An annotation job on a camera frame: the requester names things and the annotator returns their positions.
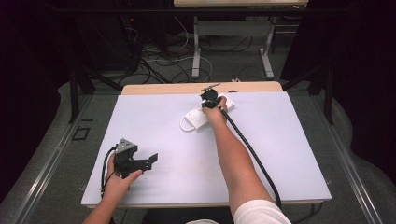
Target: white tabletop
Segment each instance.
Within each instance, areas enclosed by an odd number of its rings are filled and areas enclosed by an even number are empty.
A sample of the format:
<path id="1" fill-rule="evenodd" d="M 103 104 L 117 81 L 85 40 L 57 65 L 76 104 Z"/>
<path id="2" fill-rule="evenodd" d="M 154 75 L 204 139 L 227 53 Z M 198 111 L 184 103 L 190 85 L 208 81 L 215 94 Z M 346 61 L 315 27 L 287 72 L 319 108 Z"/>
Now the white tabletop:
<path id="1" fill-rule="evenodd" d="M 175 0 L 176 7 L 302 6 L 308 0 Z"/>
<path id="2" fill-rule="evenodd" d="M 230 116 L 261 158 L 282 202 L 330 200 L 332 196 L 287 93 L 226 95 L 236 103 Z M 132 184 L 120 206 L 227 205 L 227 188 L 211 127 L 189 133 L 179 128 L 180 120 L 198 104 L 198 94 L 119 96 L 81 204 L 96 206 L 100 202 L 104 157 L 125 138 L 139 145 L 136 160 L 158 153 L 158 161 Z M 256 170 L 273 195 L 258 166 Z"/>

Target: table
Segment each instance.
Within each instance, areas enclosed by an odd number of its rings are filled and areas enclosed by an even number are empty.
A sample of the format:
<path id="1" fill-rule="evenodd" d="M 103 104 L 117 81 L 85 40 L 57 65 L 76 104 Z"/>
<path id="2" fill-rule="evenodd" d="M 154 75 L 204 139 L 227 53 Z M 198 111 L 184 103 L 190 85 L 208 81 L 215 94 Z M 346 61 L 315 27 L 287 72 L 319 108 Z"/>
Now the table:
<path id="1" fill-rule="evenodd" d="M 132 184 L 120 207 L 228 205 L 211 127 L 186 133 L 178 126 L 183 116 L 200 104 L 200 90 L 208 85 L 125 87 L 114 108 L 81 204 L 95 207 L 100 202 L 104 157 L 124 137 L 139 145 L 135 159 L 146 159 L 154 153 L 158 153 L 159 159 L 152 170 Z M 290 98 L 279 83 L 221 83 L 215 90 L 235 101 L 230 116 L 261 158 L 282 203 L 320 203 L 332 198 Z M 258 166 L 256 170 L 274 197 Z"/>
<path id="2" fill-rule="evenodd" d="M 303 6 L 308 0 L 175 0 L 176 7 L 279 7 Z M 268 79 L 274 78 L 274 72 L 268 58 L 268 51 L 274 35 L 276 17 L 269 21 L 198 21 L 194 17 L 194 57 L 192 62 L 193 78 L 199 77 L 201 49 L 200 35 L 255 35 L 265 36 L 264 48 L 260 49 L 264 72 Z"/>

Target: black curtain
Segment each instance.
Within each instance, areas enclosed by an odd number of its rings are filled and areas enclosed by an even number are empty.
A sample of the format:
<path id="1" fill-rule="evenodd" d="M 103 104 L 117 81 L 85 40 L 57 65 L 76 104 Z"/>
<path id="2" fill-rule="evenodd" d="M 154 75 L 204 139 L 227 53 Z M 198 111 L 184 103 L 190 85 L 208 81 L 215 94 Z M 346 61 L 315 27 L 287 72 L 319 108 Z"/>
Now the black curtain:
<path id="1" fill-rule="evenodd" d="M 39 13 L 32 1 L 2 1 L 0 6 L 0 201 L 52 123 L 60 103 L 57 89 L 68 80 Z"/>
<path id="2" fill-rule="evenodd" d="M 349 2 L 310 0 L 308 6 L 346 7 Z M 357 3 L 361 22 L 336 53 L 333 96 L 351 119 L 351 149 L 396 183 L 396 6 L 391 0 Z M 347 18 L 304 18 L 281 78 L 293 80 L 320 64 Z"/>

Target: white device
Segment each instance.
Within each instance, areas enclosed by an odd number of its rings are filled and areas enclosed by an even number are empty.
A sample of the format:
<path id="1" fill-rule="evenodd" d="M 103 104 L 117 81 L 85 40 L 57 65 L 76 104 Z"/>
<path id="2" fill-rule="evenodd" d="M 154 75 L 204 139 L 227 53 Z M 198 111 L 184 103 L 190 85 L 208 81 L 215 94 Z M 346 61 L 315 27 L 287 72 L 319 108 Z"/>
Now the white device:
<path id="1" fill-rule="evenodd" d="M 235 102 L 232 101 L 229 97 L 227 97 L 226 95 L 224 95 L 223 93 L 219 94 L 220 96 L 224 96 L 227 98 L 227 109 L 228 111 L 230 111 L 232 108 L 235 107 Z M 186 129 L 185 127 L 183 127 L 183 121 L 187 120 L 189 122 L 189 124 L 192 126 L 189 129 Z M 199 128 L 201 128 L 202 126 L 204 126 L 205 124 L 207 124 L 207 118 L 206 115 L 204 114 L 204 112 L 202 111 L 202 105 L 198 105 L 196 106 L 194 109 L 192 109 L 189 113 L 187 113 L 183 119 L 180 121 L 180 128 L 181 130 L 185 131 L 185 132 L 190 132 L 192 130 L 197 130 Z"/>

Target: person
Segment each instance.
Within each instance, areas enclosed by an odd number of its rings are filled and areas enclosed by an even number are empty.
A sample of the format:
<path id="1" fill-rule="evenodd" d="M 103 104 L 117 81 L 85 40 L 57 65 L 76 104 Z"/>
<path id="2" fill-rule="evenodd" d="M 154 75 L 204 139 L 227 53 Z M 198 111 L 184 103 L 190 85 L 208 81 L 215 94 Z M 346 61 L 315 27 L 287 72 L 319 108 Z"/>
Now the person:
<path id="1" fill-rule="evenodd" d="M 227 126 L 227 119 L 221 109 L 227 111 L 227 98 L 221 97 L 219 107 L 203 108 L 211 124 L 219 156 L 219 164 L 229 192 L 229 203 L 235 224 L 290 223 L 257 175 L 253 161 L 242 142 Z M 110 157 L 107 174 L 114 171 L 114 155 Z M 98 206 L 84 223 L 108 223 L 117 204 L 129 186 L 141 175 L 136 171 L 125 179 L 111 175 L 105 194 Z M 210 220 L 196 220 L 191 223 L 216 223 Z"/>

